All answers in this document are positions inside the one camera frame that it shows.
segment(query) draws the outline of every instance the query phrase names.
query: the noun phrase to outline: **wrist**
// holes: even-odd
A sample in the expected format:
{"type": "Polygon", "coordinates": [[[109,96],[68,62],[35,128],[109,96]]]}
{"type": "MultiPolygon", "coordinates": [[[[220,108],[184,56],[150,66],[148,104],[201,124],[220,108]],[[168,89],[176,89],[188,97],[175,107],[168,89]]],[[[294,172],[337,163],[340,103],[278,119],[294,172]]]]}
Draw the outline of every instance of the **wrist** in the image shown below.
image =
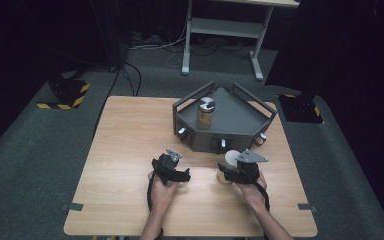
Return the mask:
{"type": "Polygon", "coordinates": [[[266,206],[263,203],[248,203],[248,206],[251,208],[254,214],[267,214],[269,211],[266,209],[266,206]]]}

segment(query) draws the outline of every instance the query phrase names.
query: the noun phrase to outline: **black and yellow striped tape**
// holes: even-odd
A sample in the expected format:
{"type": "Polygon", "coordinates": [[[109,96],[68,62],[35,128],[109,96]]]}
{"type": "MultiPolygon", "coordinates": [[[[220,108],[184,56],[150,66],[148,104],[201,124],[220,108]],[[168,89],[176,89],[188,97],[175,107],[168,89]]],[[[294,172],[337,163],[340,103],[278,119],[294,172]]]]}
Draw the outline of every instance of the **black and yellow striped tape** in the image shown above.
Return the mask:
{"type": "Polygon", "coordinates": [[[87,90],[89,90],[90,83],[85,84],[82,89],[80,89],[79,95],[72,103],[47,103],[47,102],[36,102],[36,106],[41,109],[62,109],[62,110],[71,110],[78,108],[83,102],[87,90]]]}

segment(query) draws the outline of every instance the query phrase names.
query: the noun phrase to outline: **metal device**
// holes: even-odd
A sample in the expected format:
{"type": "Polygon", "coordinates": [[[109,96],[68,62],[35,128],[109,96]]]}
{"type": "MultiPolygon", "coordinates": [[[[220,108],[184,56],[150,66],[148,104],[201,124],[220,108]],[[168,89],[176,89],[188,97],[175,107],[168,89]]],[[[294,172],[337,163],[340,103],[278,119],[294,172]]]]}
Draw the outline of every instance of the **metal device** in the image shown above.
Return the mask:
{"type": "Polygon", "coordinates": [[[259,154],[256,154],[248,149],[235,157],[237,161],[236,168],[226,167],[223,164],[218,164],[219,170],[224,173],[226,180],[240,183],[255,185],[265,199],[265,207],[270,210],[269,196],[266,190],[257,182],[260,177],[258,162],[267,162],[268,159],[259,154]]]}
{"type": "Polygon", "coordinates": [[[264,133],[276,114],[275,109],[237,83],[229,89],[216,88],[209,82],[173,104],[173,133],[196,152],[244,151],[265,142],[264,133]],[[200,128],[197,121],[197,108],[204,97],[217,104],[208,128],[200,128]]]}

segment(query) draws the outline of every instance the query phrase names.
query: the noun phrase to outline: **can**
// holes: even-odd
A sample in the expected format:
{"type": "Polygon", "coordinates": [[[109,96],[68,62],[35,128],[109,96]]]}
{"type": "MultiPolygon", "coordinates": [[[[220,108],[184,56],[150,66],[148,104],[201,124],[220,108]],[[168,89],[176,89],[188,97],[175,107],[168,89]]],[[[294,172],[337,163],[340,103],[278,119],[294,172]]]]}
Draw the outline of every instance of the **can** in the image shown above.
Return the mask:
{"type": "Polygon", "coordinates": [[[213,112],[215,109],[215,101],[210,97],[203,97],[198,104],[198,127],[201,129],[209,129],[213,121],[213,112]]]}

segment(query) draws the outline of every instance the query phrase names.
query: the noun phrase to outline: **metal bracket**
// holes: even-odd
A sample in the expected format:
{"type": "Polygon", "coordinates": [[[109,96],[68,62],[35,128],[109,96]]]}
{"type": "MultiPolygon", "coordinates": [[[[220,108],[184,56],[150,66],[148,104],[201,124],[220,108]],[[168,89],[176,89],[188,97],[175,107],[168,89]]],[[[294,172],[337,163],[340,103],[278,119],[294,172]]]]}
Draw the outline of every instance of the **metal bracket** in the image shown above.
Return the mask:
{"type": "Polygon", "coordinates": [[[236,158],[236,161],[244,162],[244,163],[257,163],[257,162],[268,162],[269,159],[263,157],[259,154],[252,152],[249,149],[246,149],[241,154],[239,154],[236,158]]]}
{"type": "Polygon", "coordinates": [[[166,151],[167,151],[168,155],[170,156],[171,160],[173,160],[173,162],[177,162],[177,161],[179,161],[182,158],[181,154],[173,152],[173,151],[171,151],[168,148],[166,148],[166,151]]]}

